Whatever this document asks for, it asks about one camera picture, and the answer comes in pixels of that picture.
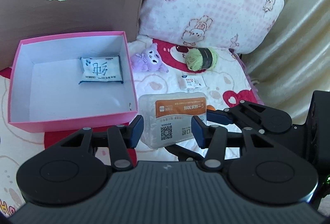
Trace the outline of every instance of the orange label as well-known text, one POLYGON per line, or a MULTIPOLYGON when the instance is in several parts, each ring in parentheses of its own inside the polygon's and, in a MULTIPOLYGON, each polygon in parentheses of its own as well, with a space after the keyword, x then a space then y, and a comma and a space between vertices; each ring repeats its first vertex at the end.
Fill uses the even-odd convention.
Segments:
POLYGON ((205 97, 156 101, 156 118, 175 114, 194 116, 205 113, 205 97))

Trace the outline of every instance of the small white tissue packet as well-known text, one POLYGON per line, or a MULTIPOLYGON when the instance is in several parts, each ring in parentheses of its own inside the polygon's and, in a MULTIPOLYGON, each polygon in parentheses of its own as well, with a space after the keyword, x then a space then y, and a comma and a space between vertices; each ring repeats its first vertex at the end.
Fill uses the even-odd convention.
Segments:
POLYGON ((79 82, 121 82, 119 56, 99 57, 99 58, 82 58, 80 61, 83 67, 83 77, 79 82))
POLYGON ((183 75, 179 77, 181 90, 196 90, 206 87, 202 75, 183 75))
POLYGON ((206 124, 206 96, 201 92, 145 94, 139 98, 139 113, 144 119, 141 141, 159 149, 192 139, 192 116, 206 124))

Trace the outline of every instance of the pink box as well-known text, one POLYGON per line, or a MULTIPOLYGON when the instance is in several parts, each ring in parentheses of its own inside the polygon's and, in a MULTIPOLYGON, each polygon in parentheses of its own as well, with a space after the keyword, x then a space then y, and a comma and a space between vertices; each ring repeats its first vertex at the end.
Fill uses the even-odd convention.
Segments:
POLYGON ((31 133, 130 122, 137 100, 124 32, 21 40, 14 59, 8 122, 31 133), (84 82, 79 58, 120 56, 121 82, 84 82))

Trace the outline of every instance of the gold curtain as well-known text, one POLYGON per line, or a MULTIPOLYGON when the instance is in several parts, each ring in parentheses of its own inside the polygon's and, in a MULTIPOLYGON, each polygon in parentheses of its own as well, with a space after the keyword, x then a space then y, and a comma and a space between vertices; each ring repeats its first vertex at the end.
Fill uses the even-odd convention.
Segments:
POLYGON ((243 55, 266 106, 305 122, 314 90, 330 90, 330 0, 284 0, 262 44, 243 55))

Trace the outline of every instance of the pink and white pillow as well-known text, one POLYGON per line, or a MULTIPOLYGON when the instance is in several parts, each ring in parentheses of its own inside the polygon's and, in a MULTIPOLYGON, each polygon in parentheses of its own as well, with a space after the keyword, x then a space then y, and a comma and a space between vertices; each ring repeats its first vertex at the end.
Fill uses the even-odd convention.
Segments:
POLYGON ((250 53, 283 6, 284 0, 144 0, 140 34, 176 45, 250 53))

